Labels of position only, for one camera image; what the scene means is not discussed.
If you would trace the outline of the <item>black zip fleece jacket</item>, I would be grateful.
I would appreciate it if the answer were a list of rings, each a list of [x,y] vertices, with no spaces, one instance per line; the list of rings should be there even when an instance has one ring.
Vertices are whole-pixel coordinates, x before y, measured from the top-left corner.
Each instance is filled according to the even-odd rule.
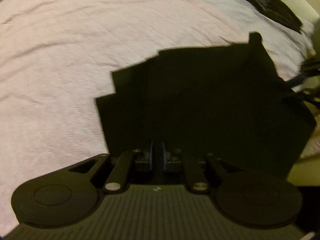
[[[286,177],[316,127],[259,33],[230,46],[161,50],[112,80],[115,93],[95,100],[112,155],[159,141]]]

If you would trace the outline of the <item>pink grey bedspread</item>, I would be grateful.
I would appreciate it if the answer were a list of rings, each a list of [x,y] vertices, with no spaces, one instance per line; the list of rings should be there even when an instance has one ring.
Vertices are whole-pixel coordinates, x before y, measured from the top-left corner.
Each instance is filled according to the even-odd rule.
[[[220,46],[261,33],[284,79],[312,52],[303,32],[244,0],[1,1],[1,235],[20,184],[107,151],[94,99],[111,72],[165,48]]]

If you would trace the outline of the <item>folded dark clothes stack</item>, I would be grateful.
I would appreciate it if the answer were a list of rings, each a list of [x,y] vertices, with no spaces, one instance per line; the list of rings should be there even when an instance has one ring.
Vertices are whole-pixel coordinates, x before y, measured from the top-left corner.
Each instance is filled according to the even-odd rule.
[[[302,22],[282,0],[246,0],[257,11],[270,20],[297,33],[301,33]]]

